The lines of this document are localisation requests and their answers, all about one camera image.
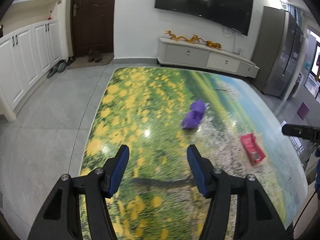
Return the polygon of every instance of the metal bolt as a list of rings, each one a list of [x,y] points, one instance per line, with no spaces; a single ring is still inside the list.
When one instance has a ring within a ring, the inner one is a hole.
[[[254,175],[252,175],[252,174],[249,174],[249,175],[247,176],[247,179],[250,180],[250,181],[255,181],[255,180],[256,180],[256,177],[255,177]]]
[[[220,174],[222,172],[222,169],[219,169],[219,168],[213,168],[213,172],[215,174]]]
[[[99,175],[99,174],[103,173],[103,169],[102,168],[96,168],[94,170],[94,173]]]
[[[63,174],[61,177],[60,177],[61,180],[63,181],[66,181],[69,179],[69,175],[68,174]]]

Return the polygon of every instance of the tv cabinet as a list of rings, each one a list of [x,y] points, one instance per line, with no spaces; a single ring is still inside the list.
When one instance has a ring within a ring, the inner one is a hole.
[[[255,78],[259,68],[250,60],[205,45],[159,38],[157,59],[163,65],[189,66]]]

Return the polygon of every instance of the gray refrigerator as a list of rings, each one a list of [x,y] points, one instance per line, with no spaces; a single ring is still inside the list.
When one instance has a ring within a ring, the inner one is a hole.
[[[282,98],[297,65],[303,33],[293,16],[264,6],[251,61],[260,68],[253,84],[263,93]]]

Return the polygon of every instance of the curtain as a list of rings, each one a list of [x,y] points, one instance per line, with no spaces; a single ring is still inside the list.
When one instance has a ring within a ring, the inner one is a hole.
[[[297,8],[291,4],[287,4],[287,9],[291,13],[291,15],[296,20],[297,24],[301,26],[301,19],[303,15],[303,11],[300,8]]]

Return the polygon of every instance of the tv screen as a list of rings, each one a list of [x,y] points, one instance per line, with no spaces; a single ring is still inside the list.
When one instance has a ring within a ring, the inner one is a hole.
[[[248,35],[253,0],[156,0],[155,8],[196,15]]]

